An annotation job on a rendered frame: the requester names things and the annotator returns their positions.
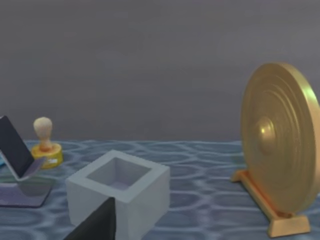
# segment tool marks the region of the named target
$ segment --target plain gray background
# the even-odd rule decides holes
[[[1,0],[0,113],[25,139],[240,139],[265,62],[320,92],[319,0]]]

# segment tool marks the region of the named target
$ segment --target laptop screen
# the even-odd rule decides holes
[[[0,118],[0,150],[21,178],[34,158],[7,116]]]

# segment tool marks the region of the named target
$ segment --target golden gong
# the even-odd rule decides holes
[[[241,181],[270,220],[270,237],[310,231],[305,215],[320,192],[320,111],[306,78],[286,63],[260,66],[241,110],[246,170]]]

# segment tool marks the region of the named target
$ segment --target beige knob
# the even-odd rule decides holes
[[[51,132],[53,128],[52,121],[47,117],[37,118],[33,122],[33,128],[36,135],[40,140],[39,148],[42,152],[48,152],[52,150],[53,145],[51,143]]]

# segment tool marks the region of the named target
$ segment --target gong rim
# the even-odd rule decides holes
[[[320,108],[292,65],[267,63],[251,76],[242,100],[241,136],[250,177],[270,204],[297,213],[320,192]]]

